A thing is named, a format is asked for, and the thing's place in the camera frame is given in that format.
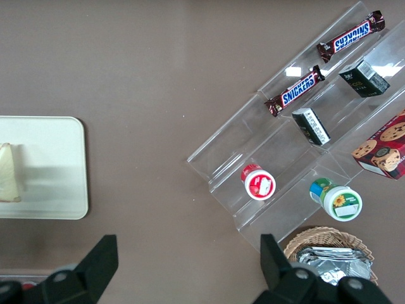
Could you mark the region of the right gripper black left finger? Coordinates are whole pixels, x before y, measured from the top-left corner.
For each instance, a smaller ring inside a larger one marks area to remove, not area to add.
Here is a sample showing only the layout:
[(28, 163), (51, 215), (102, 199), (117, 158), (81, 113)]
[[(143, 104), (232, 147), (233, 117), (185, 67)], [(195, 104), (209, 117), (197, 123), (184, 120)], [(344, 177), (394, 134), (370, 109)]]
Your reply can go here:
[(97, 303), (118, 269), (117, 236), (105, 235), (73, 269), (40, 284), (44, 303)]

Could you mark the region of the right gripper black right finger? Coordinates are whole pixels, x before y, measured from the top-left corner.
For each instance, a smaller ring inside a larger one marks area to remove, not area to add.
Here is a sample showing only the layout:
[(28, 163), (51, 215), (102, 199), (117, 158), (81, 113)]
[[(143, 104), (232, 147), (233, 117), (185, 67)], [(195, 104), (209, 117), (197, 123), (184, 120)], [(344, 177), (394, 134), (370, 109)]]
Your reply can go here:
[(260, 265), (267, 290), (255, 303), (314, 303), (316, 276), (307, 269), (291, 266), (272, 234), (261, 235)]

